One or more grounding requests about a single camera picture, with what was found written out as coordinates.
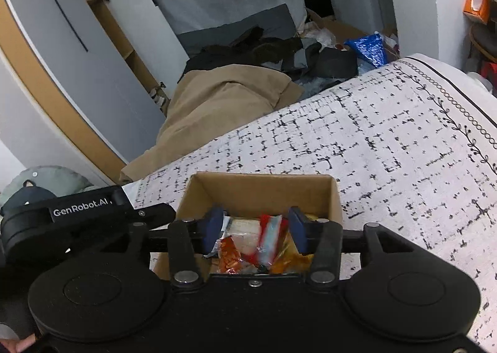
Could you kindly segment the yellow orange biscuit packet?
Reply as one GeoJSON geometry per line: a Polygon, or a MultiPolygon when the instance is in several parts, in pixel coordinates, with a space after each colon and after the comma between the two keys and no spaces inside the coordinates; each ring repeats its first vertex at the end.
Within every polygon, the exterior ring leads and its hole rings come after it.
{"type": "Polygon", "coordinates": [[[298,252],[297,246],[288,234],[271,265],[270,273],[276,275],[303,274],[310,269],[312,260],[313,254],[304,256],[298,252]]]}

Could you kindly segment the patterned white bed cover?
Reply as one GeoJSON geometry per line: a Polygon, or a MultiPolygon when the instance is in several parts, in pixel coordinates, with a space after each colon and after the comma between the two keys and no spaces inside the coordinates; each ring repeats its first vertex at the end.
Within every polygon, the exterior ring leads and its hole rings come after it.
{"type": "Polygon", "coordinates": [[[125,187],[178,207],[202,171],[335,178],[344,226],[379,222],[465,271],[482,306],[471,337],[496,349],[496,99],[421,54],[213,139],[125,187]]]}

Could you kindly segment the small orange candy packet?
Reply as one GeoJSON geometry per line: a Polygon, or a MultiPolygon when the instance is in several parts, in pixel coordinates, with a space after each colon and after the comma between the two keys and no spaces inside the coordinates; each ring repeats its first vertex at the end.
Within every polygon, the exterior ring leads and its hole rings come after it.
{"type": "Polygon", "coordinates": [[[244,260],[231,236],[221,240],[218,259],[218,272],[221,274],[238,274],[244,267],[244,260]]]}

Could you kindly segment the brown cardboard box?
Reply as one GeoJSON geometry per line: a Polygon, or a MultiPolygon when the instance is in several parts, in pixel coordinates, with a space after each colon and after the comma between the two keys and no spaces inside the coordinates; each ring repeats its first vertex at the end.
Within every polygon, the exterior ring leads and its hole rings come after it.
{"type": "Polygon", "coordinates": [[[176,218],[201,219],[214,204],[249,219],[263,213],[287,213],[297,206],[305,213],[342,223],[340,196],[331,176],[200,172],[189,179],[176,218]]]}

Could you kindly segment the tan blanket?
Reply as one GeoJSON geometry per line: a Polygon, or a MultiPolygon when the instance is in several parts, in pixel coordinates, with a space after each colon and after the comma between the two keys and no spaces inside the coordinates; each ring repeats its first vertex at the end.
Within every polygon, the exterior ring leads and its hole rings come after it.
{"type": "Polygon", "coordinates": [[[156,143],[121,170],[120,180],[140,180],[214,138],[294,104],[301,95],[302,87],[290,76],[265,67],[192,70],[177,85],[156,143]]]}

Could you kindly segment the orange tissue box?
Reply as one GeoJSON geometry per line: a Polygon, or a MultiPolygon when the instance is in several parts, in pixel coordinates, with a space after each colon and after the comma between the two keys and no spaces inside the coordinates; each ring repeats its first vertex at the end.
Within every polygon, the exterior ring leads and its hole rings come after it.
{"type": "Polygon", "coordinates": [[[474,23],[487,24],[492,0],[465,0],[463,14],[474,23]]]}

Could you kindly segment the white wardrobe door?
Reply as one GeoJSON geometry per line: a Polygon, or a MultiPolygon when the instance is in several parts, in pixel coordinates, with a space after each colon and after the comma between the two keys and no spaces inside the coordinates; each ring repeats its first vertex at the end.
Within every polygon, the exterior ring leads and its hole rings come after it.
{"type": "Polygon", "coordinates": [[[125,163],[151,148],[165,116],[85,0],[6,0],[67,100],[125,163]]]}

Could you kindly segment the black clothes on floor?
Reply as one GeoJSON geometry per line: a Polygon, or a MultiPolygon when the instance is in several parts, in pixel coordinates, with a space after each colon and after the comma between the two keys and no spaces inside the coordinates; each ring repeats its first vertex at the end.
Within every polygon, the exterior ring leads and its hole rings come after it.
{"type": "Polygon", "coordinates": [[[319,29],[311,37],[265,37],[264,29],[248,29],[228,45],[211,44],[191,57],[184,72],[213,70],[222,66],[245,65],[277,70],[293,80],[323,78],[349,80],[358,75],[357,56],[337,46],[335,36],[319,29]]]}

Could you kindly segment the long white cracker packet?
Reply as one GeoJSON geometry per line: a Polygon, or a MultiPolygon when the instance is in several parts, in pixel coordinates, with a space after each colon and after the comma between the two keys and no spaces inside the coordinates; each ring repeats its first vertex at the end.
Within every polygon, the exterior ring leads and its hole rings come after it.
{"type": "Polygon", "coordinates": [[[258,219],[230,218],[226,235],[231,237],[237,250],[245,256],[256,252],[261,227],[258,219]]]}

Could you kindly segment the blue foil bag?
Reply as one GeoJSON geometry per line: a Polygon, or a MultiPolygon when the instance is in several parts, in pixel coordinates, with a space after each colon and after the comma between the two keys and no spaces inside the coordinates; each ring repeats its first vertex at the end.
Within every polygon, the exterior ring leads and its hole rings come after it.
{"type": "Polygon", "coordinates": [[[360,59],[375,68],[388,64],[387,53],[379,32],[361,38],[347,39],[344,44],[354,50],[360,59]]]}

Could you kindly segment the red candy bar packet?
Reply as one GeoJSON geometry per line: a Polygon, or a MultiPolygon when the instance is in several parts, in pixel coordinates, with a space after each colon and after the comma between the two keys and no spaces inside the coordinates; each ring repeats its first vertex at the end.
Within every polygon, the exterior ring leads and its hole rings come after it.
{"type": "Polygon", "coordinates": [[[259,241],[256,247],[255,258],[257,266],[270,269],[279,251],[282,239],[285,238],[288,220],[282,215],[271,216],[263,214],[259,218],[259,241]]]}

